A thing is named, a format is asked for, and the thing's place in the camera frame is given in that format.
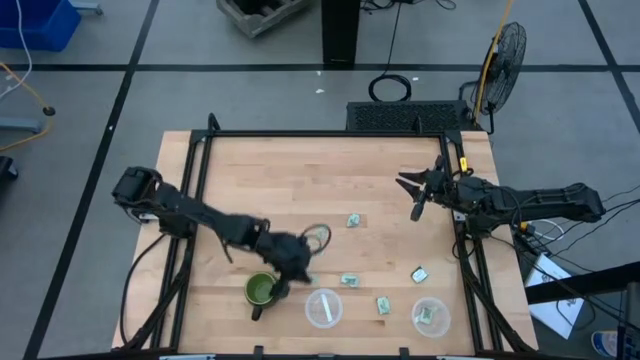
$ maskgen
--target fan grille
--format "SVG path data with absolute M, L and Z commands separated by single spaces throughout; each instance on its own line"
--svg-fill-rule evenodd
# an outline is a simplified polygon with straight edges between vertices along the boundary
M 527 44 L 527 33 L 516 23 L 504 26 L 497 50 L 491 57 L 485 89 L 482 96 L 482 113 L 489 114 L 489 106 L 495 113 L 509 98 L 518 79 Z

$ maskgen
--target wooden table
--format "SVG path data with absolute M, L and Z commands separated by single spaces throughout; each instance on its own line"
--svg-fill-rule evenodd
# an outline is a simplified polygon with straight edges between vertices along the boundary
M 160 148 L 157 169 L 176 186 L 188 139 L 189 132 L 167 132 Z M 476 176 L 497 183 L 487 135 L 463 133 L 463 139 Z M 256 255 L 233 250 L 234 264 L 229 264 L 213 231 L 200 227 L 179 351 L 251 353 L 254 345 L 263 345 L 270 354 L 398 354 L 399 347 L 409 347 L 412 355 L 473 354 L 460 267 L 451 254 L 450 211 L 427 204 L 422 219 L 410 221 L 411 199 L 394 181 L 398 171 L 433 166 L 438 154 L 438 140 L 426 138 L 215 138 L 206 203 L 269 218 L 272 230 L 299 233 L 309 224 L 327 223 L 333 238 L 324 254 L 311 261 L 316 282 L 293 284 L 289 297 L 253 322 L 243 285 L 253 272 L 270 268 Z M 198 168 L 196 161 L 191 189 Z M 361 224 L 349 229 L 352 213 L 361 215 Z M 505 228 L 495 235 L 510 239 Z M 157 236 L 156 224 L 143 226 L 136 257 Z M 147 255 L 133 275 L 125 317 L 129 336 L 157 303 L 168 243 Z M 498 308 L 537 347 L 513 249 L 497 241 L 484 244 Z M 410 274 L 419 265 L 430 276 L 416 285 Z M 360 276 L 360 288 L 340 285 L 347 272 Z M 314 328 L 304 314 L 306 298 L 317 288 L 330 288 L 342 298 L 343 318 L 331 329 Z M 389 297 L 391 314 L 378 314 L 379 296 Z M 449 308 L 451 328 L 442 338 L 422 336 L 410 320 L 422 297 L 437 297 Z M 479 312 L 484 346 L 491 348 L 481 305 Z M 172 320 L 170 309 L 163 344 L 168 344 Z

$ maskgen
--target blue bin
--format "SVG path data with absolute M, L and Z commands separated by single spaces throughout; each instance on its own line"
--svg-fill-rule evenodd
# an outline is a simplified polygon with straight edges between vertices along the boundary
M 80 23 L 68 0 L 20 0 L 22 33 L 31 50 L 62 51 Z M 16 0 L 0 0 L 0 47 L 22 48 Z

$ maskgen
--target clear container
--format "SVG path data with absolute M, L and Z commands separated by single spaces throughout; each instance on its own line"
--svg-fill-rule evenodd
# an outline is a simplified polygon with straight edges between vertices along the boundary
M 318 289 L 309 295 L 304 312 L 313 326 L 329 329 L 342 319 L 342 300 L 333 290 Z
M 413 305 L 411 322 L 420 334 L 438 338 L 449 331 L 451 314 L 447 306 L 436 298 L 422 298 Z

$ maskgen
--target gray floor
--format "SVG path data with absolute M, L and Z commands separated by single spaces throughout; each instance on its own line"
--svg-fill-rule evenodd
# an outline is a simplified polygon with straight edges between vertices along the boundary
M 447 12 L 433 1 L 403 7 L 393 62 L 480 64 L 506 1 L 457 0 Z M 102 0 L 104 17 L 87 15 L 59 54 L 36 52 L 41 64 L 127 64 L 150 0 Z M 619 64 L 640 64 L 633 1 L 589 1 Z M 384 63 L 395 11 L 363 13 L 358 63 Z M 605 65 L 577 1 L 516 1 L 510 20 L 527 30 L 526 64 Z M 278 29 L 246 39 L 212 0 L 160 0 L 141 64 L 318 64 L 320 11 L 315 4 Z M 19 50 L 0 60 L 24 63 Z M 348 101 L 367 101 L 379 72 L 137 72 L 80 236 L 40 356 L 109 349 L 137 227 L 110 200 L 125 167 L 153 166 L 165 130 L 204 127 L 214 112 L 225 129 L 343 129 Z M 447 100 L 475 73 L 408 71 L 414 100 Z M 65 242 L 71 220 L 124 73 L 34 72 L 29 83 L 57 109 L 45 138 L 6 152 L 21 171 L 0 206 L 0 347 L 21 358 Z M 640 96 L 640 74 L 625 73 Z M 379 85 L 389 98 L 401 89 Z M 0 115 L 34 116 L 40 109 L 24 90 L 0 103 Z M 565 186 L 584 181 L 603 197 L 640 183 L 640 134 L 610 72 L 523 73 L 497 115 L 493 136 L 500 180 L 513 187 Z M 0 134 L 0 144 L 16 134 Z M 615 205 L 638 193 L 612 200 Z M 622 213 L 585 238 L 568 259 L 591 269 L 638 260 L 635 225 L 640 208 Z M 552 245 L 559 250 L 590 227 Z M 581 272 L 570 264 L 570 271 Z M 618 295 L 605 299 L 617 307 Z M 584 308 L 579 323 L 590 312 Z M 547 352 L 597 357 L 588 336 L 615 326 L 598 314 L 588 329 L 565 341 L 536 325 Z

